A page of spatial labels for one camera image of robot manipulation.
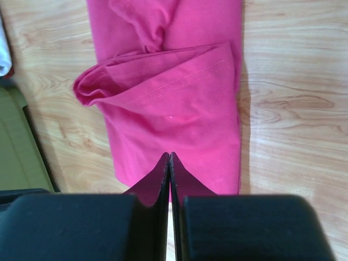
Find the folded dark red t shirt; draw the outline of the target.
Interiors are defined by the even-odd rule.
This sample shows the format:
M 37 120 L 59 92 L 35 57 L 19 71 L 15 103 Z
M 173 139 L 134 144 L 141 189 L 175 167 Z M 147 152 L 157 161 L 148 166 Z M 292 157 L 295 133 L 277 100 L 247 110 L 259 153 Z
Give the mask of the folded dark red t shirt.
M 4 75 L 2 78 L 4 78 L 4 79 L 10 79 L 13 75 L 14 75 L 14 68 L 11 67 L 10 70 L 9 70 L 9 72 L 8 72 L 6 75 Z

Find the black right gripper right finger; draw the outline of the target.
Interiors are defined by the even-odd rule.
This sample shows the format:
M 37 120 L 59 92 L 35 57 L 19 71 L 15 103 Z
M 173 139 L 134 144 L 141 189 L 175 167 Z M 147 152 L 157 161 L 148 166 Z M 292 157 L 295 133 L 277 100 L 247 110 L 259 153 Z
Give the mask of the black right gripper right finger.
M 172 153 L 177 260 L 334 260 L 314 208 L 296 195 L 219 196 Z

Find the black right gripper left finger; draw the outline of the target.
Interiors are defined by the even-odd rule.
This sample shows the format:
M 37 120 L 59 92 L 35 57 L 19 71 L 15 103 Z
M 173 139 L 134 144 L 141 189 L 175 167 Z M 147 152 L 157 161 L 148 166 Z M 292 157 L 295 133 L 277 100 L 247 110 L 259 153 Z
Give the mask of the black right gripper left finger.
M 122 194 L 26 193 L 1 214 L 1 260 L 165 260 L 169 155 Z

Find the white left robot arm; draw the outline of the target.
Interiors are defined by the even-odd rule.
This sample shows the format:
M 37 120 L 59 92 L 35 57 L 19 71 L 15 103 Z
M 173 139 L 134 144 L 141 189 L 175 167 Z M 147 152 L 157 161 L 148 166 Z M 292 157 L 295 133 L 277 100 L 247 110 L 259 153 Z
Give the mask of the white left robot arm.
M 29 194 L 56 194 L 60 191 L 48 191 L 43 188 L 35 189 L 18 189 L 18 190 L 1 190 L 0 200 L 1 200 L 1 214 L 4 214 L 10 205 L 19 197 Z

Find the folded white t shirt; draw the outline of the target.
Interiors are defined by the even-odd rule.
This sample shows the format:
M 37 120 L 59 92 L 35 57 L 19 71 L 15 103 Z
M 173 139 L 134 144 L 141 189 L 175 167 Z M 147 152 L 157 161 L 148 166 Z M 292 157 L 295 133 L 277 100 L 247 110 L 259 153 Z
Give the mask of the folded white t shirt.
M 0 66 L 1 66 L 1 77 L 6 75 L 10 68 L 13 66 L 10 48 L 7 40 L 7 36 L 4 29 L 3 20 L 0 20 Z

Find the magenta pink t shirt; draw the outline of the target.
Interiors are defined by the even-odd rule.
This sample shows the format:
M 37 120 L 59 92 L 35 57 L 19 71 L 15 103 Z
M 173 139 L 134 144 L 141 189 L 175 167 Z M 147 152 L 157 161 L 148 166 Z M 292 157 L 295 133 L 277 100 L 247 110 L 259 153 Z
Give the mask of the magenta pink t shirt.
M 205 187 L 240 189 L 241 1 L 87 1 L 97 64 L 73 85 L 102 113 L 116 178 L 165 152 Z

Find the olive green plastic basket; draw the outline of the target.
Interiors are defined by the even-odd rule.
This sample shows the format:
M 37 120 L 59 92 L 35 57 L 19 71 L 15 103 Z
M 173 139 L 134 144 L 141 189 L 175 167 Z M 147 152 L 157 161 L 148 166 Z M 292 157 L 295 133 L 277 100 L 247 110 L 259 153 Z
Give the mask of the olive green plastic basket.
M 1 190 L 54 191 L 24 109 L 19 89 L 1 87 Z

